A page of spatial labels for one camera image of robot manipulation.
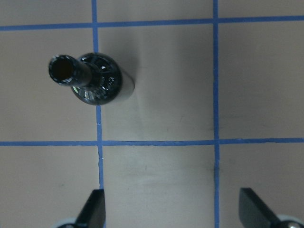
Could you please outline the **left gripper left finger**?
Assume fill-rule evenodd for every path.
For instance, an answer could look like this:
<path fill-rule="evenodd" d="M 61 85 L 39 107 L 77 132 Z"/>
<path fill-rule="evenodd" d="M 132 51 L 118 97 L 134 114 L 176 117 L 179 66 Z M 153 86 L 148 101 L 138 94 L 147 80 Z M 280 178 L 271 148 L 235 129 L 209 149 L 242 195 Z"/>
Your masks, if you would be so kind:
<path fill-rule="evenodd" d="M 105 224 L 105 194 L 93 190 L 75 221 L 77 228 L 103 228 Z"/>

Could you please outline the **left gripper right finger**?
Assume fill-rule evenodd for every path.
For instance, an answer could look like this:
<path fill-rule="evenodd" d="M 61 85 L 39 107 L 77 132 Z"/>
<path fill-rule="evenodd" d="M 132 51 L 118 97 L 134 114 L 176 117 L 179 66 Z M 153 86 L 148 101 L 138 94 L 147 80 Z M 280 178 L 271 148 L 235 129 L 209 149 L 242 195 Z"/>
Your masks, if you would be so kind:
<path fill-rule="evenodd" d="M 244 228 L 274 228 L 280 223 L 278 216 L 251 188 L 239 191 L 238 216 Z"/>

